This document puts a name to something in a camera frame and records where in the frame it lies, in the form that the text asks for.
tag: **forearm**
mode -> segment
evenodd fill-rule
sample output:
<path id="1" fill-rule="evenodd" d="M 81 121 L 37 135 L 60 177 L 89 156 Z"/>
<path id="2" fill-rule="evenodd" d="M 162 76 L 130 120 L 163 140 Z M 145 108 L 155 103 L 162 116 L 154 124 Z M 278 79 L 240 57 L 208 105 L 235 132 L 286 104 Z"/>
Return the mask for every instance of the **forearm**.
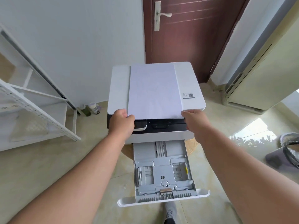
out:
<path id="1" fill-rule="evenodd" d="M 244 223 L 292 223 L 299 186 L 210 127 L 196 133 L 212 169 Z"/>
<path id="2" fill-rule="evenodd" d="M 108 135 L 10 223 L 91 223 L 123 145 Z"/>

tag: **gray sneaker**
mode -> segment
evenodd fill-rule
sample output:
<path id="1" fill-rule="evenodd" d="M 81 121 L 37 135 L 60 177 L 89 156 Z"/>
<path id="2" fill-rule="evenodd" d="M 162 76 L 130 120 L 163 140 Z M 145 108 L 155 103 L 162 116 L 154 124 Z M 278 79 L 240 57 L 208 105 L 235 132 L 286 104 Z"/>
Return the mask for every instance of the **gray sneaker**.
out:
<path id="1" fill-rule="evenodd" d="M 166 219 L 164 224 L 175 224 L 176 223 L 176 204 L 174 201 L 164 203 L 166 210 Z"/>

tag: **white paper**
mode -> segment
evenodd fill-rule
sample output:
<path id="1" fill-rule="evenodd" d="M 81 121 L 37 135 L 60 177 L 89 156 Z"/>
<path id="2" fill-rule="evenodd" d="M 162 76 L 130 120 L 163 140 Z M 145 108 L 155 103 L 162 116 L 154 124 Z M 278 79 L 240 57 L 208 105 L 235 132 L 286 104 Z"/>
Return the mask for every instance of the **white paper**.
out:
<path id="1" fill-rule="evenodd" d="M 135 119 L 181 119 L 182 104 L 173 64 L 131 67 L 128 115 Z"/>

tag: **white printer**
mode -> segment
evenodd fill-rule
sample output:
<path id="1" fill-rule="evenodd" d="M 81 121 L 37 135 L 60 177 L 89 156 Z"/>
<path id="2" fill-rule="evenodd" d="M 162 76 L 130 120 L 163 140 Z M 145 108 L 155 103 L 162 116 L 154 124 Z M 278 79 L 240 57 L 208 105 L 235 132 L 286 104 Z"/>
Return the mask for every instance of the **white printer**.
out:
<path id="1" fill-rule="evenodd" d="M 192 65 L 176 62 L 174 69 L 183 110 L 206 106 Z M 115 110 L 128 110 L 131 67 L 112 70 L 108 101 L 107 128 Z M 189 166 L 185 140 L 194 138 L 184 119 L 135 120 L 133 144 L 135 196 L 118 201 L 120 207 L 206 197 L 209 190 L 196 189 Z"/>

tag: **door handle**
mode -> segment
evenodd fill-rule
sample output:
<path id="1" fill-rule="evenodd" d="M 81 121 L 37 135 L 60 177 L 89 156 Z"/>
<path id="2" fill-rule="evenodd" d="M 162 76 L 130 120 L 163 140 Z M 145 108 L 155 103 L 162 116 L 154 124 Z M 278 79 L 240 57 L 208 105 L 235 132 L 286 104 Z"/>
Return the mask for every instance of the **door handle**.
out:
<path id="1" fill-rule="evenodd" d="M 160 30 L 160 16 L 171 17 L 172 13 L 163 13 L 161 12 L 161 1 L 155 1 L 155 27 L 154 31 Z"/>

